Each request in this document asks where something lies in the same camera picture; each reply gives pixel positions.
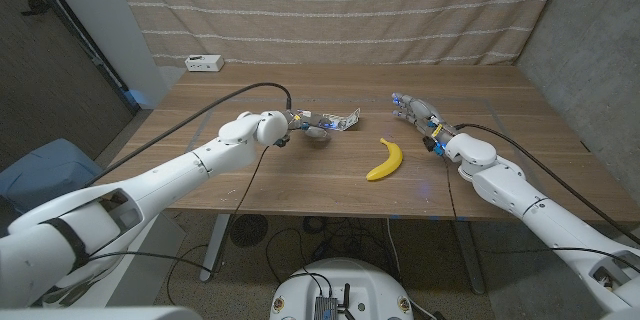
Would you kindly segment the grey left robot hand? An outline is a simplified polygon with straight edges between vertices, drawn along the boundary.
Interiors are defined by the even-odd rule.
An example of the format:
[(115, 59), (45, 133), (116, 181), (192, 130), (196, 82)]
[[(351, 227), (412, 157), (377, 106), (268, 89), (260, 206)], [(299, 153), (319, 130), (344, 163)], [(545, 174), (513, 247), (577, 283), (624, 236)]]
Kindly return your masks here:
[(333, 122), (322, 114), (309, 110), (286, 110), (284, 112), (289, 130), (301, 130), (311, 138), (325, 139)]

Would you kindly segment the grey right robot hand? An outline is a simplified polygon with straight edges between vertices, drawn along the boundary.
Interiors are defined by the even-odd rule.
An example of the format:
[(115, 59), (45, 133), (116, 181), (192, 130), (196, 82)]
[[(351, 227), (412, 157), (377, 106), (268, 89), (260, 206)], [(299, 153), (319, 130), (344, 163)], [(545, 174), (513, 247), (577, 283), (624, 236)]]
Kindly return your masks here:
[(401, 93), (393, 93), (392, 98), (398, 107), (393, 114), (413, 124), (423, 135), (423, 143), (427, 150), (442, 156), (447, 143), (458, 131), (441, 117), (433, 105)]

